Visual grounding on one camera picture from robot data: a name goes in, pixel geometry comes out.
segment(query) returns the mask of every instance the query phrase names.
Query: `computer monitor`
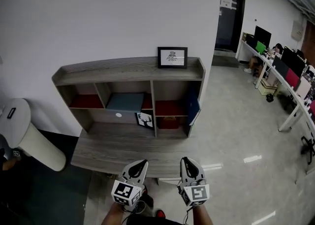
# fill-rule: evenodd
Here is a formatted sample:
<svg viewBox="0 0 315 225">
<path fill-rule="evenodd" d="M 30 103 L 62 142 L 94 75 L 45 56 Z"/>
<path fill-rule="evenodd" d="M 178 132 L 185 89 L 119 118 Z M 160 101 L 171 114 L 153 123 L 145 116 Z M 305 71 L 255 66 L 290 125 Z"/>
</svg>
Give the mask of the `computer monitor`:
<svg viewBox="0 0 315 225">
<path fill-rule="evenodd" d="M 297 49 L 296 53 L 298 56 L 304 59 L 304 53 L 301 50 Z"/>
<path fill-rule="evenodd" d="M 263 43 L 266 46 L 266 48 L 268 48 L 269 43 L 270 43 L 270 38 L 271 38 L 270 32 L 267 32 L 263 28 L 256 26 L 254 39 Z"/>
<path fill-rule="evenodd" d="M 292 69 L 292 71 L 300 78 L 305 68 L 304 60 L 299 57 L 298 53 L 293 52 L 287 46 L 284 47 L 281 60 Z"/>
</svg>

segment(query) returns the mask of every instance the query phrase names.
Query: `white desk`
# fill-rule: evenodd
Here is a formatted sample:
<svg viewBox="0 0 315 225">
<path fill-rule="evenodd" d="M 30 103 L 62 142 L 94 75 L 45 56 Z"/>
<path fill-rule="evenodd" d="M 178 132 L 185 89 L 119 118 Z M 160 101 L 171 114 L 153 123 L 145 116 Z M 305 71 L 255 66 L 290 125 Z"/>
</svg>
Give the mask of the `white desk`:
<svg viewBox="0 0 315 225">
<path fill-rule="evenodd" d="M 304 116 L 306 122 L 308 123 L 310 127 L 310 131 L 312 132 L 313 136 L 315 136 L 315 124 L 311 119 L 310 114 L 308 113 L 309 107 L 306 107 L 304 105 L 304 101 L 301 99 L 301 97 L 293 90 L 293 87 L 291 87 L 287 81 L 285 80 L 282 75 L 279 74 L 279 72 L 275 69 L 274 66 L 272 66 L 272 62 L 267 59 L 265 56 L 260 55 L 257 51 L 255 51 L 253 48 L 251 48 L 246 42 L 241 40 L 241 49 L 238 52 L 237 59 L 239 59 L 240 52 L 243 50 L 243 48 L 246 48 L 250 52 L 252 52 L 255 56 L 259 57 L 261 60 L 264 61 L 264 67 L 262 69 L 262 72 L 258 78 L 258 81 L 256 83 L 255 88 L 257 89 L 261 79 L 266 71 L 267 66 L 270 67 L 270 70 L 274 73 L 274 75 L 277 77 L 277 79 L 282 83 L 282 85 L 289 90 L 289 92 L 292 94 L 294 99 L 296 100 L 296 107 L 290 114 L 290 116 L 285 120 L 285 122 L 279 127 L 279 131 L 282 131 L 285 127 L 287 127 L 289 124 L 290 127 L 293 127 L 294 124 L 296 124 L 299 119 Z M 306 171 L 306 174 L 309 174 L 310 172 L 315 170 L 315 166 L 313 165 L 311 168 L 308 168 Z"/>
</svg>

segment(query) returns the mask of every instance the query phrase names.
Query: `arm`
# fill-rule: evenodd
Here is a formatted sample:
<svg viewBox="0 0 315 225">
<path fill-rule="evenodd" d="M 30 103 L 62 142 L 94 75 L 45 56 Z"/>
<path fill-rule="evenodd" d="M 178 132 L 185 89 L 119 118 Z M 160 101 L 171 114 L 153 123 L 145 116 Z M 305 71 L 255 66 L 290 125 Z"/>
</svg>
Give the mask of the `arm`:
<svg viewBox="0 0 315 225">
<path fill-rule="evenodd" d="M 123 219 L 123 210 L 121 204 L 113 203 L 108 214 L 102 222 L 102 225 L 121 225 Z"/>
<path fill-rule="evenodd" d="M 204 205 L 196 206 L 193 212 L 193 225 L 213 225 Z"/>
<path fill-rule="evenodd" d="M 13 158 L 11 160 L 4 162 L 2 165 L 2 171 L 7 171 L 11 169 L 17 163 L 17 161 L 18 161 L 17 158 Z"/>
</svg>

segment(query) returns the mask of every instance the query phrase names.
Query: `framed drawing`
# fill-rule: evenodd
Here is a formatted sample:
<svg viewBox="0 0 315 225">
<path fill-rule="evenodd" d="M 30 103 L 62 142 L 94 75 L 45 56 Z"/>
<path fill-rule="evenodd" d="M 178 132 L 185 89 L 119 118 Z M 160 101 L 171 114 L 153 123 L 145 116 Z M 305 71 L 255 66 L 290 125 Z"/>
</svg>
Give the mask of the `framed drawing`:
<svg viewBox="0 0 315 225">
<path fill-rule="evenodd" d="M 158 67 L 187 68 L 187 55 L 187 47 L 158 47 Z"/>
<path fill-rule="evenodd" d="M 154 129 L 153 110 L 146 110 L 143 112 L 135 113 L 135 116 L 139 126 Z"/>
</svg>

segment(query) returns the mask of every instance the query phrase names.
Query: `glass door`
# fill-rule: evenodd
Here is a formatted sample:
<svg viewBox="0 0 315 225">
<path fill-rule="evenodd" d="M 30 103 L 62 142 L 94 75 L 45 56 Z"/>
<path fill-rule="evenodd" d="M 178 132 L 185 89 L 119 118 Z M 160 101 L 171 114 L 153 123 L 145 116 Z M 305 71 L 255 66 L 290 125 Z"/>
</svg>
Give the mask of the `glass door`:
<svg viewBox="0 0 315 225">
<path fill-rule="evenodd" d="M 241 36 L 245 0 L 220 0 L 216 48 L 237 51 Z"/>
</svg>

